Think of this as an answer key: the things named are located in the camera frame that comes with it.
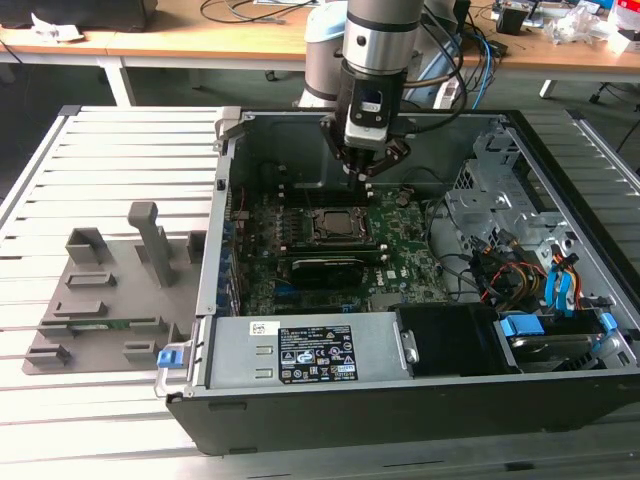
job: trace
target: open computer chassis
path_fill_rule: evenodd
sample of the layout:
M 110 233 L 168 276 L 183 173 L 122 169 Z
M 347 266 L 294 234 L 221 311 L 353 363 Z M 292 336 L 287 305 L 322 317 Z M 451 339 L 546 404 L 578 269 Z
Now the open computer chassis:
M 196 323 L 158 383 L 201 451 L 562 431 L 640 400 L 638 273 L 523 115 L 410 138 L 355 191 L 323 115 L 218 125 Z

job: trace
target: circuit board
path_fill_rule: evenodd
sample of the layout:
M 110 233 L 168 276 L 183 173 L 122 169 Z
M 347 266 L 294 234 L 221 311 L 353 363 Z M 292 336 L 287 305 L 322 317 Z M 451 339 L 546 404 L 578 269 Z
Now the circuit board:
M 436 270 L 437 262 L 425 244 L 423 210 L 417 201 L 410 199 L 406 192 L 401 194 L 398 188 L 376 189 L 366 206 L 348 210 L 324 208 L 320 211 L 311 206 L 287 208 L 278 199 L 264 196 L 249 204 L 247 212 L 243 215 L 238 252 L 243 278 L 242 315 L 375 312 L 387 311 L 399 303 L 448 300 L 447 290 Z M 305 250 L 295 258 L 283 260 L 282 225 L 287 216 L 293 216 L 301 223 L 297 231 L 303 242 L 310 241 L 307 238 L 315 235 L 316 239 L 326 240 L 325 245 L 335 242 L 333 249 L 322 250 L 322 255 Z M 329 232 L 323 226 L 318 228 L 324 231 L 314 232 L 314 225 L 325 225 L 318 218 L 332 230 Z M 366 225 L 358 224 L 365 220 Z M 350 236 L 352 223 L 356 238 Z M 287 240 L 292 241 L 291 234 Z M 340 245 L 352 241 L 353 250 L 341 250 Z M 373 244 L 374 247 L 363 250 L 364 247 L 356 244 Z M 345 258 L 359 256 L 367 261 L 352 260 L 365 265 L 361 278 L 357 277 L 357 285 L 300 289 L 283 265 L 295 264 L 297 259 L 307 256 L 329 256 L 334 260 L 338 257 L 345 262 Z M 372 256 L 380 260 L 369 261 Z

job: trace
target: power supply label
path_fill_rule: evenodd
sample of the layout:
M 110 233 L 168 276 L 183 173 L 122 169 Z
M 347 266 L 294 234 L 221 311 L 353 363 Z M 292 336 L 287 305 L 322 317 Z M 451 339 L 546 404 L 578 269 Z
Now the power supply label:
M 280 381 L 342 382 L 358 379 L 351 327 L 302 327 L 278 330 Z

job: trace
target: blue drive bracket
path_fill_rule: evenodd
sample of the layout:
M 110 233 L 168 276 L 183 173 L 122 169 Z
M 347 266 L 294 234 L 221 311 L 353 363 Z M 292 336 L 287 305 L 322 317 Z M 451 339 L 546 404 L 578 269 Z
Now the blue drive bracket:
M 567 317 L 573 317 L 573 309 L 570 309 L 567 303 L 567 295 L 572 282 L 571 275 L 558 271 L 556 267 L 557 264 L 553 262 L 547 276 L 547 283 L 544 286 L 544 301 L 548 306 L 555 307 L 557 311 L 562 312 Z M 558 279 L 560 280 L 560 286 L 556 292 Z
M 556 310 L 564 313 L 567 317 L 573 317 L 573 310 L 569 309 L 569 305 L 567 304 L 569 288 L 571 288 L 571 276 L 563 273 L 562 277 L 560 277 L 560 288 L 558 289 L 558 296 L 556 297 Z
M 604 337 L 602 337 L 600 341 L 593 346 L 592 351 L 594 353 L 598 352 L 602 348 L 604 342 L 618 329 L 618 322 L 616 322 L 616 319 L 613 318 L 613 315 L 610 313 L 603 313 L 600 315 L 600 323 L 604 327 L 606 333 Z
M 555 263 L 551 264 L 547 283 L 544 286 L 544 301 L 549 307 L 555 303 L 556 281 L 558 280 L 558 272 L 554 269 L 555 265 Z
M 505 337 L 544 335 L 544 328 L 537 315 L 512 314 L 500 320 Z

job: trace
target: motherboard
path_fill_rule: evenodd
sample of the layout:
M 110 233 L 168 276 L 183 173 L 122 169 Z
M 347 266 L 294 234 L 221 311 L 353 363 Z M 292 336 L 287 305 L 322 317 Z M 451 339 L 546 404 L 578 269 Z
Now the motherboard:
M 292 189 L 244 199 L 236 219 L 241 315 L 380 312 L 447 300 L 410 189 Z

